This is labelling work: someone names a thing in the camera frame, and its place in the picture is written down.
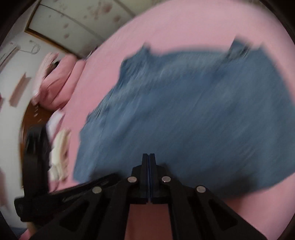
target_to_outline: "pink bed sheet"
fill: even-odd
[[[144,43],[158,53],[195,47],[226,50],[236,36],[253,46],[264,45],[295,98],[295,46],[272,14],[231,0],[165,2],[119,29],[88,59],[73,96],[64,108],[62,128],[71,129],[70,176],[59,189],[77,184],[72,173],[79,132],[88,113],[116,84],[124,58],[133,55]],[[294,187],[295,175],[292,175],[268,190],[226,202],[269,240],[275,240],[295,212]],[[126,239],[172,239],[168,222],[165,205],[132,206]]]

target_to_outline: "black object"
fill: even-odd
[[[205,187],[186,187],[170,177],[154,154],[144,154],[131,175],[110,187],[93,187],[31,240],[124,239],[130,204],[148,201],[168,204],[174,240],[266,240]]]
[[[3,42],[10,28],[13,26],[19,16],[30,7],[35,0],[10,0],[1,8],[1,21],[0,21],[0,44]],[[295,2],[288,0],[261,0],[279,19],[284,25],[293,42],[295,42]],[[3,230],[8,226],[0,222],[0,238],[10,239],[6,234],[7,231]],[[294,239],[295,236],[295,216],[286,228],[285,232],[279,238],[280,240]]]
[[[51,146],[46,125],[34,125],[26,136],[26,146],[22,163],[24,194],[32,198],[49,192],[47,171]]]
[[[54,218],[54,215],[67,209],[79,197],[95,186],[106,188],[119,181],[117,174],[110,174],[86,184],[80,184],[52,193],[38,196],[27,196],[14,200],[15,210],[22,222],[33,222],[43,226]]]

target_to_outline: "wire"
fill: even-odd
[[[37,54],[40,51],[40,48],[41,48],[40,45],[38,43],[34,42],[33,40],[30,40],[29,42],[30,43],[35,43],[35,45],[33,46],[31,51],[24,51],[24,50],[21,50],[21,49],[19,49],[18,51],[25,52],[25,53],[30,53],[30,54],[33,54],[33,55]]]

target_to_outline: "pink pillow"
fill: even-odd
[[[61,91],[58,93],[51,104],[45,106],[47,109],[56,110],[59,108],[63,108],[67,104],[75,90],[78,80],[80,79],[85,64],[85,60],[79,60],[75,64],[72,73],[62,87]]]
[[[49,106],[57,94],[61,91],[70,76],[77,58],[73,54],[67,54],[61,59],[58,66],[44,79],[40,86],[40,105]]]
[[[33,105],[39,103],[40,100],[40,86],[46,76],[48,75],[48,70],[50,65],[56,58],[58,57],[58,53],[48,53],[45,58],[43,59],[33,82],[33,92],[32,92],[32,99],[31,102]]]

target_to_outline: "blue cloth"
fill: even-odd
[[[219,197],[270,187],[295,172],[295,110],[262,48],[152,54],[122,62],[87,117],[74,178],[130,176],[155,153],[184,185]]]
[[[10,227],[12,232],[15,234],[17,239],[21,237],[21,235],[27,230],[26,228],[15,228],[15,227]]]

